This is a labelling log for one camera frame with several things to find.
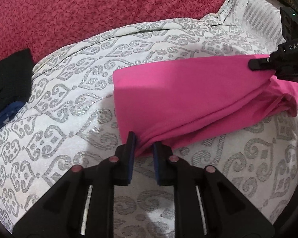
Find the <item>pink pants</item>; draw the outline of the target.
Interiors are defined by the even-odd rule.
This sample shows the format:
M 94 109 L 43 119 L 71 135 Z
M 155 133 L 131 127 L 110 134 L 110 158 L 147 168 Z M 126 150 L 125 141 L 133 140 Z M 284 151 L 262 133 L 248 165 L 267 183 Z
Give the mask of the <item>pink pants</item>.
M 152 62 L 114 71 L 114 109 L 122 141 L 137 137 L 135 155 L 160 141 L 185 147 L 298 112 L 298 83 L 273 71 L 251 71 L 252 55 Z

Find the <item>black clothing pile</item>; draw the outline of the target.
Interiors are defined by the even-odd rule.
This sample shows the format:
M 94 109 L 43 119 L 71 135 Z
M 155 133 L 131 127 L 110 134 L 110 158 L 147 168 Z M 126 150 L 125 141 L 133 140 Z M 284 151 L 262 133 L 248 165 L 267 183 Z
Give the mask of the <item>black clothing pile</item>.
M 0 60 L 0 112 L 13 102 L 27 102 L 32 88 L 34 61 L 29 49 Z

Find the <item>white grey patterned bedsheet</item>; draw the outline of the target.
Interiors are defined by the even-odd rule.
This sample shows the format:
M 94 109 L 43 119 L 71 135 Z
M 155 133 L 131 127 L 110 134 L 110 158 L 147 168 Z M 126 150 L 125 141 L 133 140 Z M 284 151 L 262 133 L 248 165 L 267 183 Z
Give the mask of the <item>white grey patterned bedsheet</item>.
M 0 130 L 0 237 L 276 236 L 298 204 L 298 83 L 248 64 L 275 64 L 295 18 L 224 0 L 43 58 Z

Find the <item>blue patterned garment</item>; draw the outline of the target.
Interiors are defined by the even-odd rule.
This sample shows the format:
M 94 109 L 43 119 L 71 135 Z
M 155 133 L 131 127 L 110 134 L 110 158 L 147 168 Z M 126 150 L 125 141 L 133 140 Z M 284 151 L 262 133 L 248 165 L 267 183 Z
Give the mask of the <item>blue patterned garment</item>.
M 16 101 L 4 108 L 0 112 L 0 129 L 11 121 L 24 105 L 25 102 Z

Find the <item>red fuzzy blanket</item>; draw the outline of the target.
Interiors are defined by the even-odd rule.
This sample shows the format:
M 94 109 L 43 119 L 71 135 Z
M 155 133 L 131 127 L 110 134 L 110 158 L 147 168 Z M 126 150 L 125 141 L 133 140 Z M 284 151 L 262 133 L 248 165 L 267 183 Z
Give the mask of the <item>red fuzzy blanket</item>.
M 200 19 L 224 0 L 0 0 L 0 60 L 28 48 L 35 62 L 125 25 Z

